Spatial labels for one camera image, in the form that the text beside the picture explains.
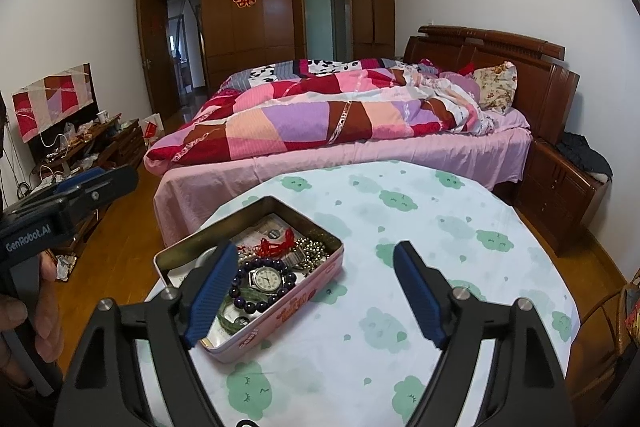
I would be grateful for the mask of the person's left hand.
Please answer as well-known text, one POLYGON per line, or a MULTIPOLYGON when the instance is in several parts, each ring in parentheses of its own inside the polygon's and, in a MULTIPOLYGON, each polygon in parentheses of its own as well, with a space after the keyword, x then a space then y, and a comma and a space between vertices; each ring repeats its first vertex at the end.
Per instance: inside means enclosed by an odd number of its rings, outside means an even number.
POLYGON ((42 289, 41 263, 47 259, 52 265, 49 251, 14 265, 1 268, 1 294, 24 303, 27 317, 15 329, 1 334, 17 367, 43 397, 50 397, 62 387, 61 369, 55 363, 43 361, 36 349, 35 318, 42 289))

